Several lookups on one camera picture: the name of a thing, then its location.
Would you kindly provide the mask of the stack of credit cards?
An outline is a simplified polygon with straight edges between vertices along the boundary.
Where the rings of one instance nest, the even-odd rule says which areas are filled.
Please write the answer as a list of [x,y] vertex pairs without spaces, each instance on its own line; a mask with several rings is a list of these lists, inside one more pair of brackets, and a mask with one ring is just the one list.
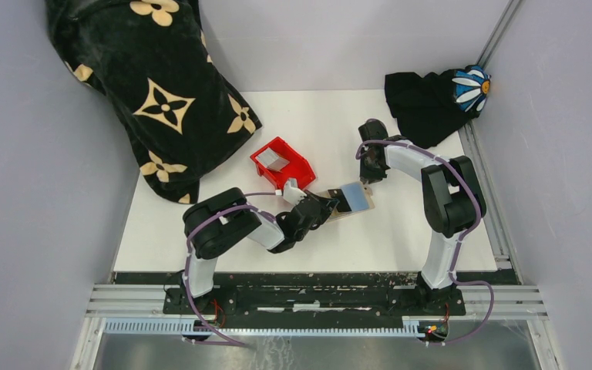
[[265,151],[257,156],[257,161],[265,168],[274,172],[281,172],[290,161],[275,152]]

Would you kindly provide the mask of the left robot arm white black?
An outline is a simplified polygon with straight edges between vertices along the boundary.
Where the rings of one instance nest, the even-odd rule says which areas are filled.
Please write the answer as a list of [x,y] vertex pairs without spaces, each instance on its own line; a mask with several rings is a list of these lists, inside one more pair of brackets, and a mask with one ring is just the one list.
[[249,195],[233,187],[183,214],[188,252],[182,302],[190,311],[199,314],[210,307],[217,259],[232,247],[248,239],[272,254],[283,253],[324,224],[339,205],[338,199],[297,187],[273,194],[293,208],[274,216],[250,204]]

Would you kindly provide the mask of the red plastic bin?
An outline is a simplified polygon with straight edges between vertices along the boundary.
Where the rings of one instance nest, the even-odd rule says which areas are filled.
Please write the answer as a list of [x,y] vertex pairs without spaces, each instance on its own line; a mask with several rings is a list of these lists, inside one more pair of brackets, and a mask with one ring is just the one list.
[[257,174],[276,190],[282,190],[288,180],[297,181],[299,189],[306,189],[316,180],[311,164],[279,136],[250,155]]

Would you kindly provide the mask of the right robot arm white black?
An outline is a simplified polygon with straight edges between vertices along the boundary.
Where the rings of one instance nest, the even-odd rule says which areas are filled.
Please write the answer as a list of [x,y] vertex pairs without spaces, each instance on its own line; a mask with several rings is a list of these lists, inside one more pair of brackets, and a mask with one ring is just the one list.
[[433,315],[456,289],[456,265],[466,236],[486,214],[484,196],[472,160],[445,159],[402,136],[389,136],[385,124],[368,119],[358,128],[362,142],[355,155],[364,184],[377,183],[398,170],[422,185],[423,210],[432,229],[429,252],[417,275],[414,302]]

